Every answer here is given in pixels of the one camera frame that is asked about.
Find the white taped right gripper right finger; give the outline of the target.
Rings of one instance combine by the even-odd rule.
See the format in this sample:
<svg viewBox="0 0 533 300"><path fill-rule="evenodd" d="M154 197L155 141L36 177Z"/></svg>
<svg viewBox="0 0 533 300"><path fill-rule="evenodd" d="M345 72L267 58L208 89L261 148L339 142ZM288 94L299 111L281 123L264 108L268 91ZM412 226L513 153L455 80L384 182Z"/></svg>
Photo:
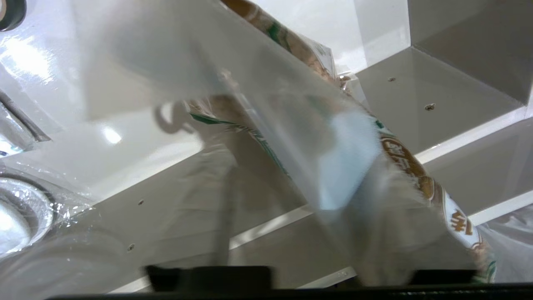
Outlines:
<svg viewBox="0 0 533 300"><path fill-rule="evenodd" d="M321 160L321 221L363 285L470 283L476 230L445 188L374 117L338 122Z"/></svg>

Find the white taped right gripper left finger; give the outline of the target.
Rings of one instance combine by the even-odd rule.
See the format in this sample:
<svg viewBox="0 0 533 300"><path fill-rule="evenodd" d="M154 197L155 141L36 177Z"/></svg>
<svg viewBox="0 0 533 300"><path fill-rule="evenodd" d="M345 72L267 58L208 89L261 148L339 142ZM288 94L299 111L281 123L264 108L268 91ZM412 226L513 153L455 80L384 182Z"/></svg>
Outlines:
<svg viewBox="0 0 533 300"><path fill-rule="evenodd" d="M268 266L231 266L230 245L239 211L257 193L237 161L234 127L206 138L192 168L180 179L180 194L165 208L157 262L145 273L154 291L271 291Z"/></svg>

